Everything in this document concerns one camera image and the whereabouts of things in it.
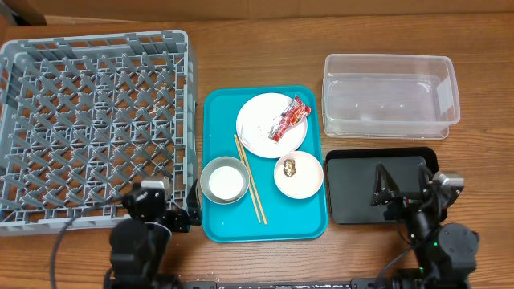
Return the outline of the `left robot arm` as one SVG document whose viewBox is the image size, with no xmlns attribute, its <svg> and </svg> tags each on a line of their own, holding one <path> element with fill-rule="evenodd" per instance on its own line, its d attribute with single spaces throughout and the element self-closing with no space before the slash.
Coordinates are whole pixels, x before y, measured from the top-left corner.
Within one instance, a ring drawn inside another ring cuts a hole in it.
<svg viewBox="0 0 514 289">
<path fill-rule="evenodd" d="M 174 233 L 200 226 L 202 216 L 198 183 L 186 193 L 186 207 L 168 205 L 172 186 L 168 177 L 144 179 L 132 185 L 121 204 L 130 218 L 117 224 L 109 236 L 112 268 L 105 288 L 181 288 L 176 275 L 160 274 L 166 247 Z"/>
</svg>

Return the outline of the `brown food scrap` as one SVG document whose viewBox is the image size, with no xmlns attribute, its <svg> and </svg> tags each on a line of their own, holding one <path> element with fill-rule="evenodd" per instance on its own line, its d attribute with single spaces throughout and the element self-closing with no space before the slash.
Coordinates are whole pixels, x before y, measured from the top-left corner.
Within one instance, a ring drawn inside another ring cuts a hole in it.
<svg viewBox="0 0 514 289">
<path fill-rule="evenodd" d="M 286 159 L 283 172 L 286 177 L 292 177 L 296 173 L 296 162 L 293 159 Z"/>
</svg>

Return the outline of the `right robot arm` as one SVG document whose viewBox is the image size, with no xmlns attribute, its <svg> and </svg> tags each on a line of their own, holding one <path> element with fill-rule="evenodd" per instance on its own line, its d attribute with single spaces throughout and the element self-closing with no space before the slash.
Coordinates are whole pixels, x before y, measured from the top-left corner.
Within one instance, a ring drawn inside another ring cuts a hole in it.
<svg viewBox="0 0 514 289">
<path fill-rule="evenodd" d="M 379 273 L 375 288 L 469 288 L 476 269 L 479 235 L 459 223 L 447 223 L 447 209 L 463 192 L 457 173 L 432 173 L 418 166 L 419 189 L 402 191 L 386 167 L 376 167 L 370 204 L 385 206 L 386 220 L 406 226 L 409 245 Z"/>
</svg>

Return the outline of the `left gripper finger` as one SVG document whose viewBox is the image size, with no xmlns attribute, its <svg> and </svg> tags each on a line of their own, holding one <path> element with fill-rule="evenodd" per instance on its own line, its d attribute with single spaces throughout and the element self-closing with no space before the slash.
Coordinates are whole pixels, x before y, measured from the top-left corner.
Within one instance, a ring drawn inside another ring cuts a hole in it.
<svg viewBox="0 0 514 289">
<path fill-rule="evenodd" d="M 195 180 L 190 187 L 190 190 L 186 197 L 186 206 L 189 213 L 200 212 L 200 201 L 198 194 L 198 181 Z"/>
<path fill-rule="evenodd" d="M 176 231 L 179 233 L 188 233 L 192 226 L 200 226 L 202 224 L 202 214 L 200 210 L 180 210 L 176 217 Z"/>
</svg>

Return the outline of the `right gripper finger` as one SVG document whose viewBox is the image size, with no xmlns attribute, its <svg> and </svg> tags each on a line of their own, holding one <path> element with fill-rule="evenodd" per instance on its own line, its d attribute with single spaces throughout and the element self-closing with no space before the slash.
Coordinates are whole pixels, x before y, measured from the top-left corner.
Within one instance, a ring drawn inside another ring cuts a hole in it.
<svg viewBox="0 0 514 289">
<path fill-rule="evenodd" d="M 418 165 L 418 184 L 422 193 L 430 188 L 430 182 L 433 177 L 434 174 L 425 164 L 421 163 Z"/>
<path fill-rule="evenodd" d="M 394 179 L 390 176 L 386 167 L 382 163 L 378 163 L 376 167 L 374 192 L 370 205 L 386 205 L 391 201 L 397 201 L 400 197 L 400 189 Z"/>
</svg>

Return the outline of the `red snack wrapper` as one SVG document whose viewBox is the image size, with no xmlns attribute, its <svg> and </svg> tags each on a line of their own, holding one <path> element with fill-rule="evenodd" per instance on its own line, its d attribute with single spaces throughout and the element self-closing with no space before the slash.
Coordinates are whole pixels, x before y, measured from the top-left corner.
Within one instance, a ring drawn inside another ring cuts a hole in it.
<svg viewBox="0 0 514 289">
<path fill-rule="evenodd" d="M 279 142 L 287 130 L 297 126 L 299 122 L 306 119 L 311 111 L 312 109 L 299 96 L 295 96 L 292 102 L 273 119 L 268 138 Z"/>
</svg>

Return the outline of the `small pink bowl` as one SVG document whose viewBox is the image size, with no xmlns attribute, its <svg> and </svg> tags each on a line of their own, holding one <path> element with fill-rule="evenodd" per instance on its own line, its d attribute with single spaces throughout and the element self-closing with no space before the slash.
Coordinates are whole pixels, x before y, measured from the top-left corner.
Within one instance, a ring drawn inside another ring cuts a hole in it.
<svg viewBox="0 0 514 289">
<path fill-rule="evenodd" d="M 284 161 L 296 162 L 296 173 L 286 177 L 283 172 Z M 279 191 L 294 199 L 307 199 L 316 194 L 324 182 L 321 163 L 312 154 L 294 151 L 281 157 L 275 164 L 274 182 Z"/>
</svg>

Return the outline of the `white paper cup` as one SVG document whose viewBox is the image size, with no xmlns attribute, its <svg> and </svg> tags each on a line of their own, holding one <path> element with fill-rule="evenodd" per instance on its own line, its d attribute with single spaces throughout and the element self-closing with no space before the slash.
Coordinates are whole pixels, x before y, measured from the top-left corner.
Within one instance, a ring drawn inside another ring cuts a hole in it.
<svg viewBox="0 0 514 289">
<path fill-rule="evenodd" d="M 240 194 L 244 180 L 241 173 L 230 166 L 217 168 L 209 178 L 210 192 L 224 201 L 236 199 Z"/>
</svg>

